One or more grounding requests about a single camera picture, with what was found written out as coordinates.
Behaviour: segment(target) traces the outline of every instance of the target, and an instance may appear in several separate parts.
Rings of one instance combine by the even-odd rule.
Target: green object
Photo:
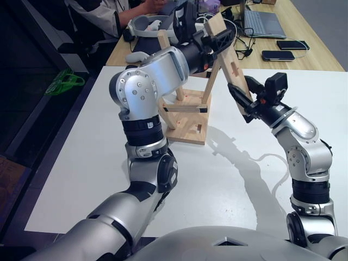
[[[85,80],[73,74],[70,68],[62,70],[53,80],[53,82],[47,88],[45,95],[58,95],[67,90],[70,90],[74,86],[83,86]]]

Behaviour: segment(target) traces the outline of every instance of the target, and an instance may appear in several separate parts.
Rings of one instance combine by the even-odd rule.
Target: white sleeve
[[[66,0],[66,2],[105,33],[116,38],[121,36],[122,28],[120,28],[117,6],[108,7],[103,0]]]

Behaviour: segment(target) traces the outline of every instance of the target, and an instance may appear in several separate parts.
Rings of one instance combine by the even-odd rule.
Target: laptop
[[[286,35],[274,13],[250,11],[245,8],[245,0],[240,0],[240,18],[244,22],[244,34],[253,37],[285,39]]]

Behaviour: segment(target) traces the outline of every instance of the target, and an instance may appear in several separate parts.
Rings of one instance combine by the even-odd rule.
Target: white table
[[[27,223],[27,231],[66,233],[109,195],[128,187],[126,138],[109,81],[124,67],[104,67],[86,100]],[[264,83],[278,70],[244,70]],[[331,193],[338,232],[348,237],[346,72],[292,71],[284,102],[314,122],[333,151]],[[191,77],[186,89],[203,90]],[[191,226],[225,225],[288,238],[291,178],[285,154],[261,121],[246,124],[222,71],[213,87],[207,144],[170,144],[178,184],[144,236]]]

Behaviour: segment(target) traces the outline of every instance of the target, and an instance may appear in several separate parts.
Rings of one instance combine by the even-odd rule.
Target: smartphone
[[[305,41],[300,41],[303,45],[306,45],[307,50],[309,46]],[[297,41],[277,41],[277,45],[280,50],[306,50],[306,48]]]
[[[262,51],[265,61],[293,61],[295,57],[291,51]]]

